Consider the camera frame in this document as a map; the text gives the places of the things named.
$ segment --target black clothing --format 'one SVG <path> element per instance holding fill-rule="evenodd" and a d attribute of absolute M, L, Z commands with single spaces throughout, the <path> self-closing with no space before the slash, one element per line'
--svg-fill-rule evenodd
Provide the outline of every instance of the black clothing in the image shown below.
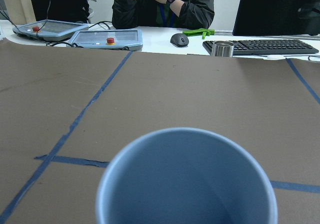
<path fill-rule="evenodd" d="M 36 20 L 47 17 L 50 0 L 31 0 Z M 89 4 L 87 0 L 51 0 L 48 19 L 87 23 Z"/>
<path fill-rule="evenodd" d="M 209 28 L 215 15 L 214 0 L 183 0 L 177 27 L 198 29 Z M 155 0 L 114 0 L 112 24 L 115 28 L 158 26 Z"/>

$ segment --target black keyboard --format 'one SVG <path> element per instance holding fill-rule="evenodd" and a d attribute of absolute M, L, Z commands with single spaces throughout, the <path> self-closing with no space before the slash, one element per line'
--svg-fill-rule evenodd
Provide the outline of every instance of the black keyboard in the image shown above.
<path fill-rule="evenodd" d="M 319 50 L 298 39 L 230 40 L 234 43 L 233 55 L 312 54 Z M 214 41 L 202 44 L 209 54 Z"/>

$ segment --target blue bowl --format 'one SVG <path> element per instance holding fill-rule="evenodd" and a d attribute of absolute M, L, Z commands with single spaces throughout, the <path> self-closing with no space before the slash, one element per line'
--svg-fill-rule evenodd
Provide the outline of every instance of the blue bowl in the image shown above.
<path fill-rule="evenodd" d="M 98 224 L 277 224 L 273 188 L 258 162 L 219 134 L 168 128 L 110 162 L 96 196 Z"/>

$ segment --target green plastic tool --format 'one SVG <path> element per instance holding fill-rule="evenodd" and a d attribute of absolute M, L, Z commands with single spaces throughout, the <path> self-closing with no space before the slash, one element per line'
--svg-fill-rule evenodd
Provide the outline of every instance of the green plastic tool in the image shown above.
<path fill-rule="evenodd" d="M 205 39 L 206 36 L 214 35 L 215 33 L 214 29 L 207 29 L 207 28 L 199 28 L 199 29 L 194 29 L 194 30 L 186 30 L 183 31 L 183 33 L 186 36 L 197 36 L 197 35 L 202 35 L 202 39 Z"/>

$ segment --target blue tape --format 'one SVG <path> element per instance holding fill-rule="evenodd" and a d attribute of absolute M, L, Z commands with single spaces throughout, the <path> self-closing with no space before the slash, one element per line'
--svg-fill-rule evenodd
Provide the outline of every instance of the blue tape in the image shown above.
<path fill-rule="evenodd" d="M 45 160 L 47 155 L 35 157 L 35 160 Z M 82 158 L 70 158 L 70 157 L 63 157 L 63 156 L 54 156 L 52 162 L 58 163 L 67 163 L 67 164 L 75 164 L 75 165 L 83 165 L 83 166 L 95 166 L 98 168 L 106 168 L 109 162 L 100 162 Z"/>
<path fill-rule="evenodd" d="M 310 85 L 305 81 L 305 79 L 302 77 L 302 75 L 299 73 L 299 71 L 297 70 L 297 68 L 295 67 L 295 65 L 293 64 L 293 62 L 291 61 L 291 59 L 286 58 L 287 63 L 289 64 L 290 68 L 293 70 L 293 72 L 296 74 L 296 76 L 298 77 L 298 79 L 301 81 L 301 83 L 307 88 L 307 90 L 309 91 L 309 93 L 314 97 L 314 99 L 318 102 L 318 104 L 320 104 L 320 98 L 319 96 L 316 94 L 316 92 L 314 92 L 314 90 L 310 87 Z"/>
<path fill-rule="evenodd" d="M 121 61 L 121 63 L 117 66 L 117 68 L 114 70 L 114 72 L 111 74 L 111 76 L 106 80 L 106 82 L 102 85 L 102 87 L 99 89 L 99 91 L 94 95 L 94 97 L 90 100 L 90 102 L 87 104 L 87 106 L 82 110 L 82 112 L 78 115 L 78 117 L 74 120 L 74 122 L 69 127 L 69 132 L 67 134 L 64 134 L 59 141 L 56 143 L 54 148 L 50 151 L 50 153 L 45 157 L 43 162 L 40 164 L 40 166 L 36 169 L 34 174 L 31 176 L 31 178 L 25 183 L 25 185 L 21 188 L 21 190 L 18 192 L 18 194 L 14 197 L 14 199 L 10 202 L 10 204 L 7 206 L 7 208 L 3 211 L 3 213 L 0 216 L 0 224 L 4 224 L 7 219 L 11 216 L 21 199 L 24 197 L 24 195 L 27 193 L 27 191 L 32 187 L 32 185 L 37 181 L 37 179 L 42 175 L 42 173 L 45 171 L 45 169 L 48 167 L 50 162 L 54 159 L 58 151 L 62 148 L 62 146 L 65 144 L 66 140 L 69 138 L 71 133 L 74 131 L 76 126 L 79 124 L 81 118 L 87 111 L 87 109 L 93 104 L 102 94 L 102 92 L 106 89 L 106 87 L 111 83 L 113 78 L 116 76 L 116 74 L 119 72 L 119 70 L 123 67 L 125 62 L 129 59 L 131 56 L 132 51 L 130 51 L 125 58 Z"/>
<path fill-rule="evenodd" d="M 320 193 L 320 186 L 298 184 L 298 183 L 285 183 L 285 182 L 277 182 L 277 181 L 270 181 L 270 182 L 272 187 L 275 189 L 285 189 L 290 191 L 300 191 L 300 192 L 307 192 L 307 193 Z"/>

